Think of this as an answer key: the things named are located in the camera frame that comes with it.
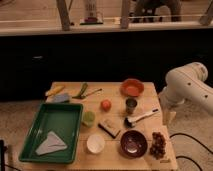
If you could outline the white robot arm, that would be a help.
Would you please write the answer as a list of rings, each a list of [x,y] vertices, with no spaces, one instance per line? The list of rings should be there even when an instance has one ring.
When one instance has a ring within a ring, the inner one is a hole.
[[[174,108],[186,99],[213,115],[213,88],[205,84],[207,77],[208,70],[200,62],[174,68],[166,74],[166,86],[159,93],[164,125],[173,120],[176,115]]]

